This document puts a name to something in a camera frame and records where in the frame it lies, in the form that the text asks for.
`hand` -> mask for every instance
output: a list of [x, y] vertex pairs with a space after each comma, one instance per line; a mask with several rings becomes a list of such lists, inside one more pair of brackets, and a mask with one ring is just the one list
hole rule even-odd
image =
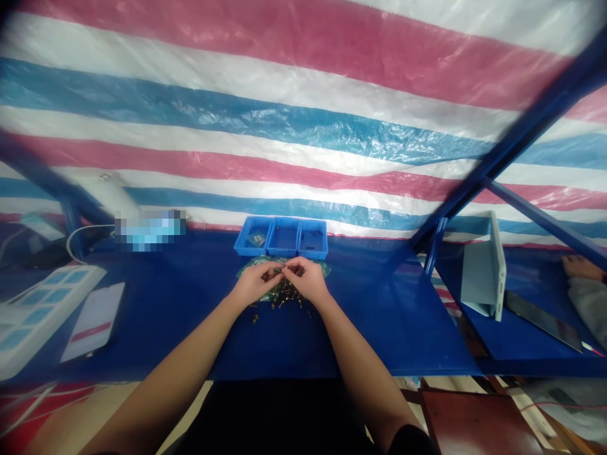
[[[274, 270], [282, 268], [283, 264], [279, 262], [264, 262], [247, 267], [226, 300], [244, 310], [247, 305], [261, 299], [270, 289], [280, 283], [285, 276], [280, 272], [275, 273]], [[270, 277], [267, 282], [262, 278], [266, 273]]]
[[327, 289], [327, 285], [324, 282], [324, 276], [322, 275], [322, 267], [319, 264], [315, 264], [311, 260], [303, 257], [293, 258], [285, 263], [287, 267], [300, 265], [304, 269], [304, 273], [301, 276], [297, 276], [286, 267], [283, 269], [283, 273], [286, 278], [293, 283], [297, 290], [311, 301], [314, 305], [318, 305], [328, 298], [331, 299], [331, 294]]
[[603, 281], [604, 272], [582, 256], [563, 256], [563, 267], [569, 278], [588, 278]]

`smartphone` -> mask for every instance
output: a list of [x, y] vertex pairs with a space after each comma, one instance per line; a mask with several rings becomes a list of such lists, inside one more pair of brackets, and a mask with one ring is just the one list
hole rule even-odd
[[529, 300], [523, 299], [512, 291], [506, 291], [505, 300], [506, 308], [514, 314], [517, 314], [576, 351], [584, 352], [580, 336], [571, 325], [564, 323], [550, 313], [546, 313]]

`blue compartment box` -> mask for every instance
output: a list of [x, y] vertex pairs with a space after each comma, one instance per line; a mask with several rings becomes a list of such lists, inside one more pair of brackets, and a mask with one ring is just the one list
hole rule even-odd
[[[273, 218], [267, 217], [247, 217], [234, 244], [234, 249], [239, 256], [255, 257], [266, 254], [273, 220]], [[262, 244], [255, 241], [256, 238], [259, 240], [258, 234], [266, 237]]]
[[300, 256], [308, 259], [325, 260], [329, 252], [327, 223], [317, 220], [302, 220], [297, 250]]
[[300, 221], [297, 218], [274, 218], [270, 227], [267, 253], [278, 257], [297, 256], [300, 230]]

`blue metal beam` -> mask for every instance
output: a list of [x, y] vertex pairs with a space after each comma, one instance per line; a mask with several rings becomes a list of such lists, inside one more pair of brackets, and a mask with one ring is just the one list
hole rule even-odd
[[[62, 201], [61, 210], [63, 211], [63, 216], [65, 216], [65, 224], [68, 228], [68, 235], [76, 231], [78, 228], [82, 227], [82, 222], [80, 221], [80, 213], [73, 204]], [[70, 248], [71, 252], [74, 253], [74, 256], [76, 256], [76, 258], [84, 260], [84, 256], [86, 256], [84, 246], [85, 241], [82, 239], [80, 234], [82, 234], [82, 231], [74, 235], [74, 237], [71, 239]]]
[[601, 269], [607, 270], [607, 253], [601, 247], [575, 232], [573, 229], [570, 229], [559, 220], [551, 217], [513, 191], [510, 191], [505, 186], [491, 181], [490, 179], [485, 179], [484, 183], [489, 191], [503, 199], [505, 202], [508, 202], [524, 216], [535, 221], [553, 236], [564, 242], [564, 244], [571, 246], [571, 248], [582, 256], [594, 262]]
[[58, 201], [78, 207], [92, 224], [114, 224], [114, 219], [89, 198], [79, 186], [71, 185], [48, 168], [36, 155], [0, 131], [0, 161], [38, 185]]
[[426, 275], [432, 276], [434, 270], [434, 264], [436, 263], [436, 255], [438, 254], [438, 248], [443, 242], [443, 235], [445, 235], [445, 228], [447, 227], [447, 218], [440, 218], [436, 229], [434, 230], [434, 236], [432, 237], [432, 245], [430, 251], [427, 252], [426, 263], [424, 264], [424, 271]]
[[577, 101], [590, 90], [607, 83], [606, 61], [607, 26], [542, 93], [438, 210], [428, 217], [411, 239], [414, 250], [418, 252], [424, 246], [440, 218], [453, 218], [481, 192], [484, 179], [495, 179]]

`blue workbench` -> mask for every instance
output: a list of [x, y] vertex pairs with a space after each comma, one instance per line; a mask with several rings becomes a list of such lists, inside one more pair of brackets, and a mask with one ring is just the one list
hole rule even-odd
[[[563, 250], [504, 248], [506, 289], [543, 308], [578, 330], [580, 338], [600, 348], [567, 295]], [[590, 351], [580, 354], [504, 307], [501, 322], [461, 304], [463, 245], [443, 243], [436, 269], [462, 312], [482, 339], [491, 358], [479, 359], [485, 374], [607, 377], [607, 361]]]
[[[87, 261], [107, 270], [98, 287], [126, 282], [110, 343], [91, 358], [59, 365], [80, 306], [7, 383], [142, 380], [232, 289], [247, 262], [232, 249], [237, 234], [188, 232], [158, 253], [91, 253]], [[406, 242], [332, 237], [326, 262], [329, 290], [393, 375], [480, 373]], [[336, 375], [328, 336], [311, 304], [272, 310], [259, 303], [236, 321], [211, 379]]]

